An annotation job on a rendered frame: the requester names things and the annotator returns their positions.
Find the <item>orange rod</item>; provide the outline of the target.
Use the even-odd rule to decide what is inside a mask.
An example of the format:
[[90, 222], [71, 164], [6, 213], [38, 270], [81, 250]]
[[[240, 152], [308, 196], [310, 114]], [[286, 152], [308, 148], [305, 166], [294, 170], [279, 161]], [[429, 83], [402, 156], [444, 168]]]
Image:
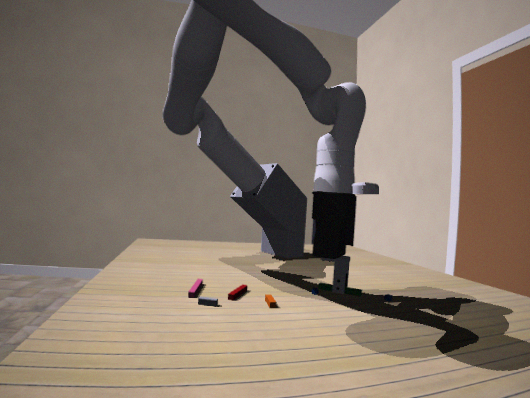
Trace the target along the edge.
[[265, 295], [265, 301], [268, 304], [269, 308], [276, 308], [276, 301], [272, 295]]

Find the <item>green rod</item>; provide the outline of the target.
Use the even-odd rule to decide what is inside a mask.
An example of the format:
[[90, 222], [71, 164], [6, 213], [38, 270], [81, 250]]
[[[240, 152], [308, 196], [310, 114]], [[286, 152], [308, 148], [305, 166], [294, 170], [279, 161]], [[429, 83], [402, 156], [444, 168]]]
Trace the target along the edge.
[[[319, 283], [318, 289], [332, 291], [332, 285], [331, 284], [325, 284], [325, 283]], [[362, 290], [361, 289], [345, 287], [345, 293], [344, 294], [361, 296], [362, 295]]]

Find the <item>red rod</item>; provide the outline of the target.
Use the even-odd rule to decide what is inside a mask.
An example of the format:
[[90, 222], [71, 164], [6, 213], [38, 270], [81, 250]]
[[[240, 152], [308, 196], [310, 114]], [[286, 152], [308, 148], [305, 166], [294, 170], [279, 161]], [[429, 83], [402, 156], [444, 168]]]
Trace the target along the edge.
[[235, 289], [232, 292], [230, 292], [228, 294], [228, 300], [232, 300], [233, 301], [236, 298], [238, 298], [240, 295], [242, 295], [244, 292], [247, 291], [247, 287], [248, 287], [248, 285], [241, 285], [237, 289]]

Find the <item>pink rod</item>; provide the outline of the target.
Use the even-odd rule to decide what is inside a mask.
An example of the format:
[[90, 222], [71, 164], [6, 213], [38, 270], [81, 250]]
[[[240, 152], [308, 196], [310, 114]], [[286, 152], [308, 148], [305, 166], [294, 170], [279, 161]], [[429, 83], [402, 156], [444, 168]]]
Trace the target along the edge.
[[203, 279], [197, 279], [192, 288], [188, 292], [188, 298], [194, 298], [203, 284]]

